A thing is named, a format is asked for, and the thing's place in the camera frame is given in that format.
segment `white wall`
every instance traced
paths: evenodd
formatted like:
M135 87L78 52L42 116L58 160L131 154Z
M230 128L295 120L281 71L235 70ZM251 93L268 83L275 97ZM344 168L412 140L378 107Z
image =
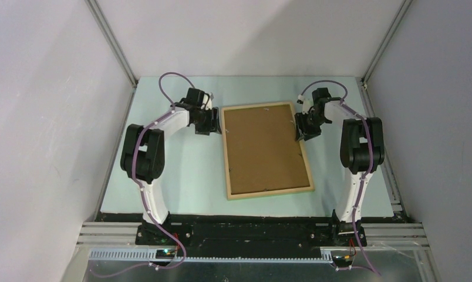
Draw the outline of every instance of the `white wall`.
M472 281L472 0L415 1L368 83L444 281Z
M362 76L402 0L106 0L138 76Z
M0 1L0 281L59 281L131 86L84 1Z

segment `wall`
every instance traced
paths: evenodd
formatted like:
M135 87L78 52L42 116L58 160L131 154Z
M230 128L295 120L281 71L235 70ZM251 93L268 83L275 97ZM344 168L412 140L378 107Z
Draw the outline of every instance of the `wall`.
M472 0L415 1L368 83L444 281L472 281Z
M0 281L59 281L132 88L84 1L0 1Z
M137 76L362 76L401 3L100 1Z

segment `wooden frame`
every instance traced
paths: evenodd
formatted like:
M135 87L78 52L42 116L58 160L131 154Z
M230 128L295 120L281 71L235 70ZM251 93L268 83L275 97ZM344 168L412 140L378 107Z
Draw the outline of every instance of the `wooden frame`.
M271 196L276 194L289 194L289 193L298 193L298 192L311 192L314 191L312 173L309 165L309 160L305 151L305 142L303 140L299 141L299 147L301 150L301 156L304 160L305 170L308 178L309 186L304 187L293 187L288 189L281 189L281 190L270 190L264 192L251 192L251 193L240 193L240 194L233 194L231 191L231 176L230 176L230 167L229 167L229 160L228 160L228 149L227 149L227 129L225 123L225 113L231 110L238 110L238 109L252 109L252 108L266 108L266 107L273 107L273 106L282 106L288 105L291 114L292 114L292 122L294 122L295 116L295 108L292 102L275 102L275 103L262 103L262 104L254 104L254 105L242 105L242 106L230 106L221 109L220 119L221 119L221 128L222 128L222 141L224 147L224 166L225 166L225 181L226 181L226 188L227 188L227 199L242 199L248 197L262 197L262 196Z

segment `white tabletop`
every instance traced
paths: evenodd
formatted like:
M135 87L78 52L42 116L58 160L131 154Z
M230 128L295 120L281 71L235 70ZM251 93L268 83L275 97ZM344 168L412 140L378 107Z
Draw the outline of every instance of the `white tabletop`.
M360 113L365 112L354 77L205 76L190 79L197 88L212 92L213 106L220 108L278 101L295 103L298 94L311 82L332 79L348 88L347 104ZM162 85L175 102L186 96L188 84L182 78L166 77ZM332 96L343 96L342 88L325 83L311 87L306 98L311 98L314 89L324 86L329 88ZM160 93L158 78L143 77L139 80L126 126L131 123L147 125L168 108L169 102ZM331 216L344 187L344 168L339 157L341 129L327 124L321 128L320 136L305 142L314 192L230 201L225 188L221 135L195 135L193 125L181 129L166 140L166 165L160 180L167 208L171 213L181 214ZM143 210L137 185L120 169L123 138L124 135L101 206L104 213L141 213ZM369 182L362 216L393 216L380 169Z

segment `brown board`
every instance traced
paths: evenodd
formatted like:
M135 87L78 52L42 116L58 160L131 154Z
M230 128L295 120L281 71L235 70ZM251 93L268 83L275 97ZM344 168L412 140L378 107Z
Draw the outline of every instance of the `brown board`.
M228 199L314 190L294 114L292 102L222 109Z

